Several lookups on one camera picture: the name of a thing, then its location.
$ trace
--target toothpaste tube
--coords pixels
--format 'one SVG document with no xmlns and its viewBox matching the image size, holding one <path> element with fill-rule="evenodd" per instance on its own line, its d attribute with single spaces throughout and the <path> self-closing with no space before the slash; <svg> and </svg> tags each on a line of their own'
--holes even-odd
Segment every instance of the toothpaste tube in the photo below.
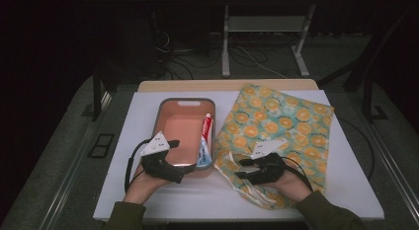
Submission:
<svg viewBox="0 0 419 230">
<path fill-rule="evenodd" d="M 212 118 L 207 114 L 203 122 L 203 133 L 201 135 L 201 146 L 198 152 L 197 168 L 204 168 L 211 162 L 211 142 L 212 142 Z"/>
</svg>

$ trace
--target cloth bag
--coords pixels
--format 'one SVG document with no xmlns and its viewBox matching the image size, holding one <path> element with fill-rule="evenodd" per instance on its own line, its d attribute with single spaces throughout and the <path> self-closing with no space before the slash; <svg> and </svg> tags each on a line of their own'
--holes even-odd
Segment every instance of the cloth bag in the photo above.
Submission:
<svg viewBox="0 0 419 230">
<path fill-rule="evenodd" d="M 330 106 L 248 84 L 215 138 L 214 166 L 249 201 L 268 209 L 293 206 L 276 190 L 253 186 L 234 174 L 240 171 L 239 161 L 250 158 L 256 142 L 285 138 L 287 143 L 275 152 L 299 163 L 313 189 L 324 193 L 332 116 Z"/>
</svg>

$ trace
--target table surface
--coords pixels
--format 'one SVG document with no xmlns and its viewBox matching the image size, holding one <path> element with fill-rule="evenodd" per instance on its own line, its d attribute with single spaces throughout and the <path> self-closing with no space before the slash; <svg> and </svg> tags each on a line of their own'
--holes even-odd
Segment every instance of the table surface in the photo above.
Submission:
<svg viewBox="0 0 419 230">
<path fill-rule="evenodd" d="M 324 92 L 318 90 L 315 82 L 309 79 L 143 82 L 132 98 L 94 218 L 107 221 L 115 201 L 124 197 L 127 159 L 133 148 L 151 135 L 158 107 L 163 100 L 191 97 L 212 99 L 216 104 L 215 133 L 218 133 L 239 89 L 246 83 L 269 86 L 317 103 L 329 103 Z M 336 116 L 332 119 L 329 140 L 326 198 L 365 220 L 383 219 L 383 210 Z M 139 159 L 139 156 L 135 157 L 134 165 Z M 145 222 L 303 220 L 294 208 L 267 210 L 243 199 L 216 169 L 212 169 L 206 178 L 184 178 L 180 185 L 169 184 L 159 189 L 145 206 Z"/>
</svg>

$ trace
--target floor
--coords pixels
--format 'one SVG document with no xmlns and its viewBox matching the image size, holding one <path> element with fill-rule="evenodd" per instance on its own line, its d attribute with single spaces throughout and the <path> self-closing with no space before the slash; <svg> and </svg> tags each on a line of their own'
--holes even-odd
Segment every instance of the floor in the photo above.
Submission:
<svg viewBox="0 0 419 230">
<path fill-rule="evenodd" d="M 196 53 L 187 45 L 174 44 L 175 53 L 166 57 L 170 59 L 166 64 L 168 70 L 160 79 L 223 79 L 220 34 L 210 34 L 210 38 L 211 51 L 207 53 Z M 308 38 L 302 50 L 310 73 L 308 78 L 321 79 L 348 64 L 360 55 L 369 39 L 362 35 Z M 296 36 L 284 34 L 232 35 L 230 78 L 301 78 L 291 53 L 291 45 L 296 41 Z M 366 225 L 372 230 L 419 229 L 418 217 L 411 213 L 418 201 L 409 201 L 419 192 L 415 178 L 419 172 L 418 134 L 379 86 L 374 87 L 373 105 L 380 106 L 388 119 L 368 123 L 360 112 L 362 89 L 346 93 L 342 88 L 346 76 L 320 89 L 326 92 L 340 117 L 348 141 L 384 210 L 384 220 L 366 221 Z M 105 96 L 103 111 L 96 121 L 86 113 L 93 104 L 92 79 L 80 87 L 2 230 L 34 229 L 34 226 L 40 226 L 38 229 L 102 227 L 103 223 L 92 216 L 136 87 L 123 84 Z M 114 136 L 109 155 L 104 159 L 88 158 L 93 143 L 104 133 Z M 392 161 L 401 175 L 394 171 Z"/>
</svg>

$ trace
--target person's left hand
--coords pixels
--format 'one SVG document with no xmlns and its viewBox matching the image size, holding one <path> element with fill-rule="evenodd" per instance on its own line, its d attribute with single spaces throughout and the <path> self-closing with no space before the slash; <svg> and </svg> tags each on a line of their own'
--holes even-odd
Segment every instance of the person's left hand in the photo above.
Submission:
<svg viewBox="0 0 419 230">
<path fill-rule="evenodd" d="M 133 176 L 136 177 L 141 171 L 143 171 L 143 169 L 139 164 Z M 142 172 L 129 185 L 123 201 L 144 204 L 157 189 L 168 183 L 170 182 L 159 178 L 153 178 L 145 172 Z"/>
</svg>

